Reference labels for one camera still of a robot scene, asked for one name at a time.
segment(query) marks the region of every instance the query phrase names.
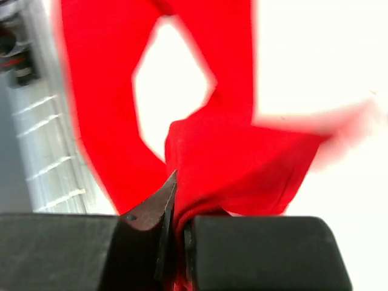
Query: white background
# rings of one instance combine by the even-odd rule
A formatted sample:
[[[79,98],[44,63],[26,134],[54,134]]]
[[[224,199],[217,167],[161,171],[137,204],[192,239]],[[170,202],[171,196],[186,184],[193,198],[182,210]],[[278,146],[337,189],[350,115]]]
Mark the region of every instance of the white background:
[[[262,0],[254,14],[256,117],[314,113],[371,96],[379,104],[380,118],[364,121],[369,134],[358,145],[344,137],[346,155],[312,169],[287,213],[326,220],[354,290],[388,290],[388,2]],[[135,78],[142,137],[162,159],[169,124],[201,106],[211,88],[176,22],[160,19]]]

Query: red cloth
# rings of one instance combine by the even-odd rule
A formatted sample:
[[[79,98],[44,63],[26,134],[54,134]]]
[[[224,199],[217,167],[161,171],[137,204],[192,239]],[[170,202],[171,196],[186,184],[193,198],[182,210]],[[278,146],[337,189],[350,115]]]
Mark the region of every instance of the red cloth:
[[[226,209],[278,215],[327,136],[251,125],[253,48],[248,0],[62,0],[81,142],[117,211],[156,191],[175,169],[174,225]],[[166,164],[139,136],[132,75],[157,18],[178,15],[214,74],[208,103],[174,122]]]

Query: white surface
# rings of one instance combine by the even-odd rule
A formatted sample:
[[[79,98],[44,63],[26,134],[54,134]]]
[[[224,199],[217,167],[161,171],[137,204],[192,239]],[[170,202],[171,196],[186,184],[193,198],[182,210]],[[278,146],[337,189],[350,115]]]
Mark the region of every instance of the white surface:
[[[262,0],[259,6],[255,116],[333,109],[371,92],[387,110],[388,2]],[[136,92],[143,139],[163,157],[169,124],[197,109],[210,83],[172,22],[162,19],[156,29]],[[348,146],[344,158],[309,172],[287,213],[325,219],[354,290],[382,291],[388,290],[388,129],[381,121],[368,126],[370,134]]]

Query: red fabric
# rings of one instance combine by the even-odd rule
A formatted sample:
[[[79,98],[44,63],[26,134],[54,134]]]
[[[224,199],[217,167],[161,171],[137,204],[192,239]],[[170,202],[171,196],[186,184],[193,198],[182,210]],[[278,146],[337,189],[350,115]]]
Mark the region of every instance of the red fabric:
[[[81,142],[119,213],[145,200],[175,169],[178,236],[199,213],[284,211],[327,136],[251,125],[250,1],[62,0],[61,12]],[[166,164],[139,136],[132,84],[163,14],[181,18],[217,80],[203,108],[171,125]]]

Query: folded red fabric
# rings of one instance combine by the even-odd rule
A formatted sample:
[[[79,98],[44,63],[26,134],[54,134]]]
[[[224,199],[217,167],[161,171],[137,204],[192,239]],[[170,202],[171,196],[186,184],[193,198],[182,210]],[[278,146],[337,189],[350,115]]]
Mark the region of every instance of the folded red fabric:
[[[217,85],[203,108],[170,126],[164,164],[140,138],[132,75],[155,21],[172,14]],[[62,0],[61,19],[81,144],[119,213],[145,200],[175,169],[177,236],[200,213],[285,210],[329,136],[251,125],[250,1]]]

